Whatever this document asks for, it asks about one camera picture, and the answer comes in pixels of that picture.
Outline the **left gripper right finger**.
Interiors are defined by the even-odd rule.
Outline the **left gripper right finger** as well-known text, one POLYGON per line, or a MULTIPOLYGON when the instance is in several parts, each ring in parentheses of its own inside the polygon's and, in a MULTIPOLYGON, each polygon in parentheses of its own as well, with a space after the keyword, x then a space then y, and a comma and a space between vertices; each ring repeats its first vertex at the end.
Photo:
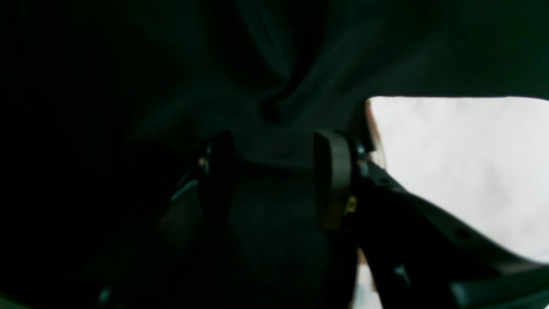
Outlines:
POLYGON ((365 255, 385 309, 543 309, 548 264, 502 248, 407 191, 368 155, 368 139, 314 134, 317 215, 365 255))

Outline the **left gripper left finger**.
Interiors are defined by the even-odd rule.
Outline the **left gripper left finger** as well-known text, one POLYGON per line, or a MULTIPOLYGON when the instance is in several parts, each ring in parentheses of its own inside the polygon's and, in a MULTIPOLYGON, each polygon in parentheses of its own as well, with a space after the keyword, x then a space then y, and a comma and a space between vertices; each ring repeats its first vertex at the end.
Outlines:
POLYGON ((229 131, 200 143, 178 180, 133 211, 94 266, 103 277, 94 309, 205 309, 214 306, 216 258, 228 241, 238 180, 229 131))

